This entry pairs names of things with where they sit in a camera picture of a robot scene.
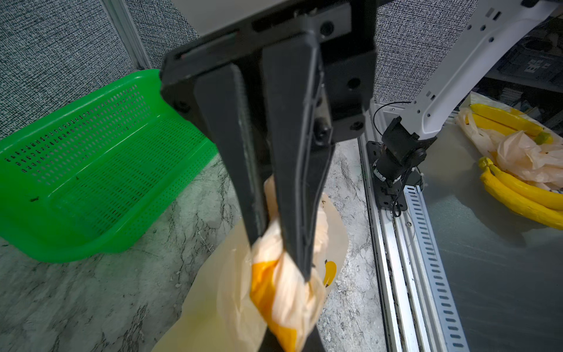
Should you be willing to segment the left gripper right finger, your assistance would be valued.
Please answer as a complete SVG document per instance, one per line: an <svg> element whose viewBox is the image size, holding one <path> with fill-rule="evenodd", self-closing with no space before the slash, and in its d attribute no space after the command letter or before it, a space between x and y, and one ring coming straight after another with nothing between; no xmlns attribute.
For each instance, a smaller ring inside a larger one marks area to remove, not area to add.
<svg viewBox="0 0 563 352"><path fill-rule="evenodd" d="M318 327L315 326L306 340L306 343L303 347L303 352L325 352L325 348L323 346L323 342L318 330Z"/></svg>

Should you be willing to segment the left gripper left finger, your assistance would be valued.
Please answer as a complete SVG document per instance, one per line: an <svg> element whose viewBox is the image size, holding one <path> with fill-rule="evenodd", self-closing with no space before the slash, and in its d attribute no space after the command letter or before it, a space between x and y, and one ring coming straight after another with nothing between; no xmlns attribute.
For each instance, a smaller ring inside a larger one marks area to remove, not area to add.
<svg viewBox="0 0 563 352"><path fill-rule="evenodd" d="M270 329L266 329L262 343L259 347L259 352L282 352L276 336Z"/></svg>

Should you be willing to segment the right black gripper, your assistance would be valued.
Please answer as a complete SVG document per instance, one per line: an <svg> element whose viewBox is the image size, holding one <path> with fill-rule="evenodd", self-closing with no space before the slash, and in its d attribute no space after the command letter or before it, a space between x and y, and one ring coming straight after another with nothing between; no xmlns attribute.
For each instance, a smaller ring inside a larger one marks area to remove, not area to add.
<svg viewBox="0 0 563 352"><path fill-rule="evenodd" d="M332 143L364 131L377 57L377 3L179 1L177 6L191 8L188 19L199 39L165 56L161 96L202 133L211 133L251 245L268 225L251 119L256 134L266 135L266 118L284 248L309 281ZM322 117L318 139L315 110Z"/></svg>

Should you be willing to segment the banana print plastic bag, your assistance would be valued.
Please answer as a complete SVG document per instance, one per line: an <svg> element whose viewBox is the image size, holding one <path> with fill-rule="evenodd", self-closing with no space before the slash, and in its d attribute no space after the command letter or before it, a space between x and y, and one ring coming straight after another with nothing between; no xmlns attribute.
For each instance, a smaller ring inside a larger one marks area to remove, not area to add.
<svg viewBox="0 0 563 352"><path fill-rule="evenodd" d="M283 351L303 351L345 261L349 238L327 196L318 206L311 277L285 251L273 179L264 184L271 221L249 243L237 223L201 266L179 320L156 351L257 351L265 334Z"/></svg>

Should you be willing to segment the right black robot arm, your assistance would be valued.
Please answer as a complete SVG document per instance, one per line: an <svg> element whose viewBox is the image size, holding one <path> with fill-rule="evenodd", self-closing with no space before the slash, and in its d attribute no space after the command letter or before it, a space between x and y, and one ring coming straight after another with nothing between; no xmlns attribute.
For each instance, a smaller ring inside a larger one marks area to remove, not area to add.
<svg viewBox="0 0 563 352"><path fill-rule="evenodd" d="M377 1L193 1L198 40L170 51L161 97L218 148L250 242L273 177L284 249L309 280L320 196L337 143L365 128ZM450 53L383 135L388 188L420 164L470 89L557 1L480 1Z"/></svg>

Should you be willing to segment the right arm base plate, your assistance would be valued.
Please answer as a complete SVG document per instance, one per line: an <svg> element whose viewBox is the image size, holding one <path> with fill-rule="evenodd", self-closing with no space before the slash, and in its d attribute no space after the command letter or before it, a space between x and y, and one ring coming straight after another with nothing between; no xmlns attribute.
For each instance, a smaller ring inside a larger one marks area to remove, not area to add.
<svg viewBox="0 0 563 352"><path fill-rule="evenodd" d="M369 161L369 172L376 205L379 209L391 211L399 217L407 207L404 190L406 186L424 186L424 176L419 167L410 170L404 167L395 168L386 147L381 142L366 143Z"/></svg>

